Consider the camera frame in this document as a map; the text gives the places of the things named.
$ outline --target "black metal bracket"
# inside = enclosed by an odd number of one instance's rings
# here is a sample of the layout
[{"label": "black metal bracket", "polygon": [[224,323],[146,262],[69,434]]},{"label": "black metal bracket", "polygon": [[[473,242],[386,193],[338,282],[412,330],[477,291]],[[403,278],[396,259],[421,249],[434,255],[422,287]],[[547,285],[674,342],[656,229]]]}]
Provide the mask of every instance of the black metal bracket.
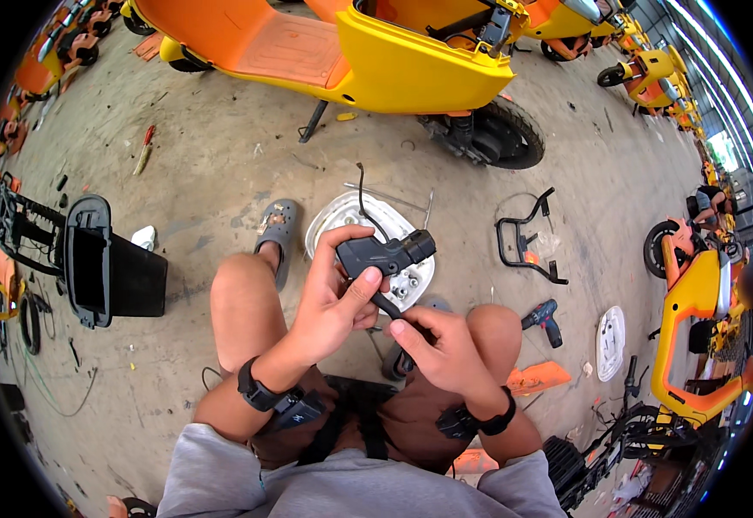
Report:
[{"label": "black metal bracket", "polygon": [[[506,266],[509,266],[511,268],[531,268],[537,272],[539,272],[541,275],[546,277],[549,282],[554,284],[569,284],[568,279],[566,278],[558,278],[558,264],[557,261],[549,261],[548,262],[548,271],[542,269],[537,264],[532,264],[526,261],[526,258],[524,257],[524,254],[527,251],[527,247],[529,243],[535,240],[537,237],[537,234],[532,235],[528,239],[525,235],[520,233],[520,226],[523,224],[527,224],[532,219],[535,218],[535,215],[537,214],[538,209],[542,209],[543,216],[548,216],[548,196],[555,192],[554,187],[550,187],[548,191],[544,192],[540,195],[540,197],[535,202],[535,206],[532,208],[531,214],[529,214],[529,217],[527,217],[525,220],[519,220],[517,218],[500,218],[497,220],[497,222],[494,224],[496,230],[497,230],[497,252],[500,254],[500,261],[503,262],[503,264],[506,264]],[[515,250],[517,252],[517,261],[509,261],[506,259],[506,250],[503,247],[503,225],[504,224],[514,224],[515,225],[515,233],[517,235],[517,240],[515,243]]]},{"label": "black metal bracket", "polygon": [[310,122],[308,122],[307,126],[302,126],[299,128],[299,143],[304,144],[308,140],[310,140],[310,137],[313,136],[313,132],[316,131],[316,126],[319,124],[319,120],[321,119],[321,115],[324,114],[324,110],[328,107],[328,101],[326,100],[320,100],[319,104],[316,105],[316,109],[313,110],[313,115],[310,118]]}]

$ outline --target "foot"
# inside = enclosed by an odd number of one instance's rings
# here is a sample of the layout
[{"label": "foot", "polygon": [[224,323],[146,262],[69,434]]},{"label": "foot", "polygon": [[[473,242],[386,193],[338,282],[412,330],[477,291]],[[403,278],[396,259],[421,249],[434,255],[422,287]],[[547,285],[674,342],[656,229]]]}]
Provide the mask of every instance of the foot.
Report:
[{"label": "foot", "polygon": [[273,275],[278,273],[278,263],[281,261],[281,246],[275,241],[265,241],[256,253],[273,270]]}]

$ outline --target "shorts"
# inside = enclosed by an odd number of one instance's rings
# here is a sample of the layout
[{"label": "shorts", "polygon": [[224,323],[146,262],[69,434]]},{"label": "shorts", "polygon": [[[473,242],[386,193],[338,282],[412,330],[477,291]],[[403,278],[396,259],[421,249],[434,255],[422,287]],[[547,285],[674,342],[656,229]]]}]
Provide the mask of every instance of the shorts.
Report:
[{"label": "shorts", "polygon": [[[710,198],[706,194],[704,194],[701,191],[697,191],[695,193],[695,201],[699,204],[699,211],[705,211],[710,208]],[[709,218],[704,220],[704,223],[709,224],[716,224],[717,219],[715,215],[711,215]]]}]

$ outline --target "scooter mirror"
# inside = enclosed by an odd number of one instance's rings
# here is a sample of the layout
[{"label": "scooter mirror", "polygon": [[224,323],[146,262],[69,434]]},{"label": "scooter mirror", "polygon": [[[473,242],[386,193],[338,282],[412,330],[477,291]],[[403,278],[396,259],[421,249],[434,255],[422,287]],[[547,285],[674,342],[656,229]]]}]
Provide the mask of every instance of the scooter mirror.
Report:
[{"label": "scooter mirror", "polygon": [[46,59],[46,55],[51,52],[51,47],[54,47],[54,40],[50,37],[40,47],[40,51],[37,53],[37,61],[42,63],[42,60]]}]

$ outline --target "wrist strap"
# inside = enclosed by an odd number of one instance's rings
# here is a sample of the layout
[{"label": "wrist strap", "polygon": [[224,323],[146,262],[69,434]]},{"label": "wrist strap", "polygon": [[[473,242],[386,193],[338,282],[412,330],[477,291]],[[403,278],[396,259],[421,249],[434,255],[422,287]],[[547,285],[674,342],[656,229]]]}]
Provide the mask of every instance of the wrist strap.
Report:
[{"label": "wrist strap", "polygon": [[506,410],[505,414],[496,415],[487,421],[479,421],[475,418],[477,429],[485,433],[485,435],[491,436],[497,435],[498,433],[503,433],[509,427],[511,420],[513,420],[515,417],[517,405],[515,404],[515,398],[511,397],[511,390],[505,385],[500,388],[503,390],[503,392],[506,393],[506,396],[509,398],[509,409]]}]

